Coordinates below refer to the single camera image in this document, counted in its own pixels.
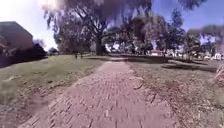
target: tree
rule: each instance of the tree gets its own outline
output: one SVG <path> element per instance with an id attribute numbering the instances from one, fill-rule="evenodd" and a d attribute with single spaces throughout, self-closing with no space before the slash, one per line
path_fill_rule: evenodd
<path id="1" fill-rule="evenodd" d="M 203 1 L 205 0 L 195 0 L 195 2 L 179 0 L 184 8 L 189 9 L 199 6 Z M 151 0 L 64 0 L 57 9 L 47 5 L 43 6 L 43 9 L 48 25 L 54 23 L 55 33 L 62 29 L 60 23 L 66 22 L 64 19 L 81 20 L 82 27 L 88 28 L 96 42 L 97 54 L 101 54 L 102 38 L 105 36 L 103 33 L 113 21 L 122 17 L 124 28 L 128 33 L 128 23 L 134 12 L 143 12 L 147 16 L 151 6 Z"/>
<path id="2" fill-rule="evenodd" d="M 42 39 L 33 40 L 34 44 L 39 44 L 42 48 L 46 47 L 44 41 Z"/>
<path id="3" fill-rule="evenodd" d="M 125 13 L 124 8 L 129 10 L 151 9 L 151 0 L 64 0 L 63 7 L 57 11 L 46 10 L 48 24 L 52 21 L 58 28 L 58 22 L 63 22 L 61 17 L 67 16 L 70 20 L 78 18 L 93 34 L 96 42 L 97 53 L 101 54 L 103 32 L 108 25 Z"/>
<path id="4" fill-rule="evenodd" d="M 55 49 L 55 48 L 50 48 L 50 49 L 48 50 L 48 54 L 49 54 L 49 55 L 55 55 L 55 54 L 57 54 L 57 53 L 58 53 L 58 50 Z"/>
<path id="5" fill-rule="evenodd" d="M 187 33 L 185 37 L 184 51 L 188 56 L 188 60 L 200 51 L 200 41 L 193 35 Z"/>

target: tree canopy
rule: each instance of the tree canopy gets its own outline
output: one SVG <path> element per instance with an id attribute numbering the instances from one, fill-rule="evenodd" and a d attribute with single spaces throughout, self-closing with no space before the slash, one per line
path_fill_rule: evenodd
<path id="1" fill-rule="evenodd" d="M 178 0 L 179 4 L 185 9 L 193 9 L 206 0 Z M 133 30 L 134 35 L 144 42 L 145 34 L 142 33 L 144 21 L 135 18 L 137 12 L 142 16 L 150 15 L 152 0 L 57 0 L 57 8 L 51 6 L 43 6 L 45 10 L 45 18 L 47 24 L 51 26 L 55 33 L 56 42 L 60 45 L 68 45 L 67 47 L 76 47 L 77 42 L 95 42 L 96 51 L 101 53 L 102 39 L 105 31 L 109 29 L 116 20 L 122 20 L 122 29 L 126 31 L 127 37 L 131 37 L 129 30 Z M 173 17 L 180 17 L 180 13 L 176 11 Z M 175 23 L 182 24 L 182 20 L 176 19 Z M 84 36 L 79 36 L 77 31 L 87 32 Z"/>

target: brown building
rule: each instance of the brown building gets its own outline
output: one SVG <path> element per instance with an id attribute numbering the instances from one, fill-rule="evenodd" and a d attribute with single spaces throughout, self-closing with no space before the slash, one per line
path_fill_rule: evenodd
<path id="1" fill-rule="evenodd" d="M 3 49 L 27 50 L 34 46 L 33 36 L 16 22 L 0 22 L 0 68 L 11 61 L 3 54 Z"/>
<path id="2" fill-rule="evenodd" d="M 10 48 L 27 50 L 33 47 L 33 36 L 16 22 L 0 22 L 1 44 Z"/>

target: brick paving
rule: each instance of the brick paving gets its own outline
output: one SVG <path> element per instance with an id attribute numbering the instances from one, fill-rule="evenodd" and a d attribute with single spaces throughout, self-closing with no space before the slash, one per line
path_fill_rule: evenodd
<path id="1" fill-rule="evenodd" d="M 167 102 L 146 97 L 141 84 L 126 63 L 106 62 L 19 128 L 178 127 Z"/>

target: blue sky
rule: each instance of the blue sky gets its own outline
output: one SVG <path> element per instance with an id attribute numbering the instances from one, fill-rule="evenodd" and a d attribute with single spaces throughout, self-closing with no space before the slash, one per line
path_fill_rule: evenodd
<path id="1" fill-rule="evenodd" d="M 154 0 L 153 10 L 167 20 L 176 0 Z M 224 0 L 208 0 L 194 11 L 183 12 L 183 28 L 200 28 L 207 24 L 224 24 Z M 0 21 L 17 21 L 34 39 L 44 39 L 47 47 L 56 47 L 52 32 L 47 30 L 44 13 L 38 0 L 0 0 Z"/>

